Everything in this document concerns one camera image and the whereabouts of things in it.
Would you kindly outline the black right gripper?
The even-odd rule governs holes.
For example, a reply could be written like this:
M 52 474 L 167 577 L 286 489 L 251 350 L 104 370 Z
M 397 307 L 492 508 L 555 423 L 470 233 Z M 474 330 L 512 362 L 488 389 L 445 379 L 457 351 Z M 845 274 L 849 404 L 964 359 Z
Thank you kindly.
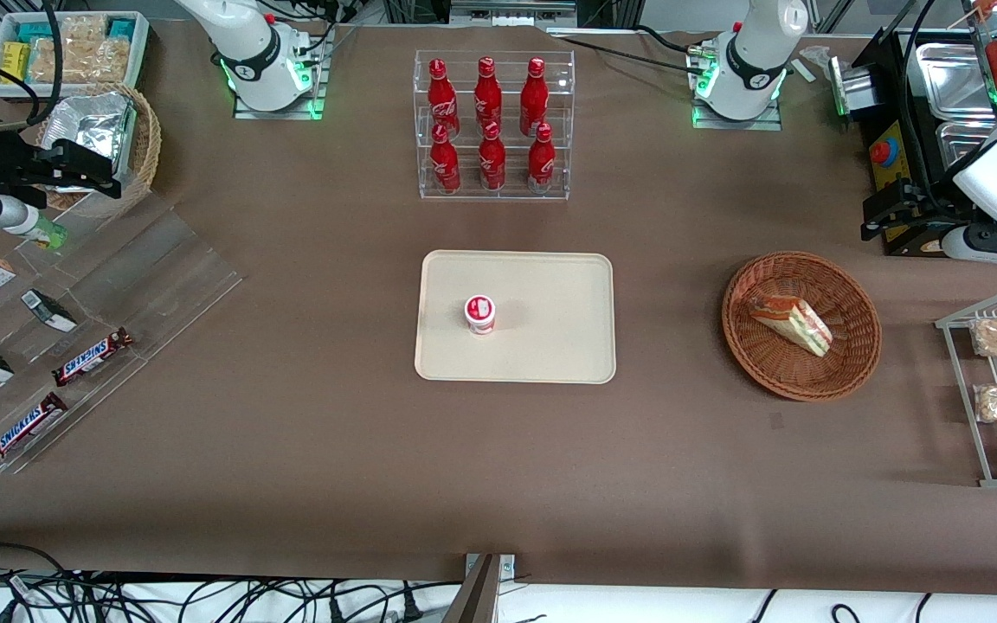
M 0 194 L 45 197 L 100 193 L 112 200 L 123 195 L 111 158 L 71 139 L 59 138 L 52 149 L 29 145 L 16 132 L 0 132 Z

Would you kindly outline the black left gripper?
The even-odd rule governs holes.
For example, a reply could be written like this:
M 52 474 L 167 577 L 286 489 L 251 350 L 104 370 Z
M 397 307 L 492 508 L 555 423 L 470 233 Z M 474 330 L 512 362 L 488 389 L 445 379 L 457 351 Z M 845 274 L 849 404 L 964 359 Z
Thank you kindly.
M 870 241 L 890 228 L 895 209 L 895 223 L 907 228 L 917 225 L 956 225 L 956 206 L 946 195 L 926 189 L 908 177 L 895 178 L 862 202 L 861 240 Z

